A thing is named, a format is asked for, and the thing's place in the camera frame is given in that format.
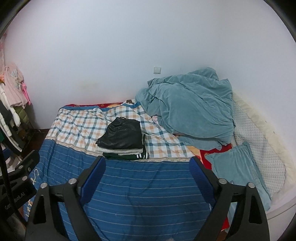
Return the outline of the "black leather jacket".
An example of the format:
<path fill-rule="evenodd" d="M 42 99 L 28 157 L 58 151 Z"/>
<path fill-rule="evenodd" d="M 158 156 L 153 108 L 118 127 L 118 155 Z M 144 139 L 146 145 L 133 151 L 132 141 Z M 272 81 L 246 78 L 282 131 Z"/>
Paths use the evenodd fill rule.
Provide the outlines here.
<path fill-rule="evenodd" d="M 117 117 L 111 122 L 96 144 L 111 150 L 143 149 L 140 122 L 134 119 Z"/>

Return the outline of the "clothes rack with hanging clothes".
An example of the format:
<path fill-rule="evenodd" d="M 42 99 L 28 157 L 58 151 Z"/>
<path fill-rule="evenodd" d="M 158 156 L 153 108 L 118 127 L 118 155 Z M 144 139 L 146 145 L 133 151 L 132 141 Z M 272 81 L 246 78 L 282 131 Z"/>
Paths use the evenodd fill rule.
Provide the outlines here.
<path fill-rule="evenodd" d="M 26 107 L 31 104 L 22 72 L 14 63 L 1 70 L 1 145 L 8 151 L 6 167 L 13 171 L 34 134 Z"/>

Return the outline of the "teal blue pillow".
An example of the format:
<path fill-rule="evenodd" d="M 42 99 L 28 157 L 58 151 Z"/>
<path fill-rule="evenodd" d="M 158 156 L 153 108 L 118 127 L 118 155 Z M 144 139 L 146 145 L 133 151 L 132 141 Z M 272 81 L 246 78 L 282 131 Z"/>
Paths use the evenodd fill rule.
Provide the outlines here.
<path fill-rule="evenodd" d="M 241 186 L 254 183 L 264 210 L 270 209 L 271 197 L 247 142 L 223 153 L 207 154 L 205 159 L 211 163 L 212 171 L 218 178 Z"/>

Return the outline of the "blue striped plaid bed sheet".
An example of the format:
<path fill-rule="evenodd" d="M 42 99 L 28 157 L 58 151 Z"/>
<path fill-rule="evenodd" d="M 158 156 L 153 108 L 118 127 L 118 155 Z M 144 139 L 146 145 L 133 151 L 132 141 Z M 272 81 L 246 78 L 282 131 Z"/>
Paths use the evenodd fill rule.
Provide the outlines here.
<path fill-rule="evenodd" d="M 210 213 L 190 171 L 192 152 L 139 103 L 59 109 L 30 178 L 64 184 L 101 155 L 96 141 L 116 118 L 139 121 L 148 160 L 107 160 L 84 210 L 102 240 L 193 240 Z"/>

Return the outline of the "white quilted headboard cushion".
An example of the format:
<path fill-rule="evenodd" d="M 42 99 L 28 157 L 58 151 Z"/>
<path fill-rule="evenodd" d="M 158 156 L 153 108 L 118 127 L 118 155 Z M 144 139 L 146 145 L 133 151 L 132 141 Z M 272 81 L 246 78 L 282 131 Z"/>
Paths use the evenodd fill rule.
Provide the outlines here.
<path fill-rule="evenodd" d="M 275 204 L 282 200 L 295 186 L 295 164 L 283 146 L 274 128 L 245 102 L 233 93 L 234 140 L 237 145 L 247 142 Z"/>

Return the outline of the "white fluffy folded garment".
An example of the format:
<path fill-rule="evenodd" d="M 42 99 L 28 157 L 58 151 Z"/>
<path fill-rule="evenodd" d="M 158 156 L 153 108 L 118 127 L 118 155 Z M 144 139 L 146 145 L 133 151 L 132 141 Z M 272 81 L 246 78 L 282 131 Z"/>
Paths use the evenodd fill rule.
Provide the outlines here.
<path fill-rule="evenodd" d="M 137 155 L 144 151 L 144 149 L 107 149 L 107 148 L 101 148 L 97 147 L 97 150 L 102 153 L 109 153 L 109 154 L 118 154 L 118 155 Z"/>

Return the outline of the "dark green folded garment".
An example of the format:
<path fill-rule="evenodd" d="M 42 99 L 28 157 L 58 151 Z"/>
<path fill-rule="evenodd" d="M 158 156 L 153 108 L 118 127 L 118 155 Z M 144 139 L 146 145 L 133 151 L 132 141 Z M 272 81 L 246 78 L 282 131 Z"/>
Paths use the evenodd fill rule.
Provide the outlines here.
<path fill-rule="evenodd" d="M 145 148 L 145 135 L 143 135 L 142 137 L 142 144 L 143 144 L 143 152 L 140 154 L 119 155 L 114 153 L 103 153 L 103 156 L 106 159 L 112 159 L 112 160 L 128 160 L 128 161 L 147 160 L 149 159 L 150 155 Z"/>

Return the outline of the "teal blue crumpled blanket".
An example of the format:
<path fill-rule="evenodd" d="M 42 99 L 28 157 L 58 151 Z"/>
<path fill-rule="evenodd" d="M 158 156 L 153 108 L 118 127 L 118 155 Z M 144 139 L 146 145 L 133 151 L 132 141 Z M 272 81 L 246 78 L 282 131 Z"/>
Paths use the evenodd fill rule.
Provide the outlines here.
<path fill-rule="evenodd" d="M 198 149 L 221 149 L 234 133 L 234 102 L 228 79 L 205 68 L 154 78 L 135 96 L 149 116 L 178 139 Z"/>

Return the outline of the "white wall switch plate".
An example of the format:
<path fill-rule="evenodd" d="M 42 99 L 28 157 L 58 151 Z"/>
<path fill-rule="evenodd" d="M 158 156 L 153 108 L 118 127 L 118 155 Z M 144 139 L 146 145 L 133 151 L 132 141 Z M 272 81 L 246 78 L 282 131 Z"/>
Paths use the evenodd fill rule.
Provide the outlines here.
<path fill-rule="evenodd" d="M 154 67 L 154 74 L 161 74 L 161 68 L 160 67 Z"/>

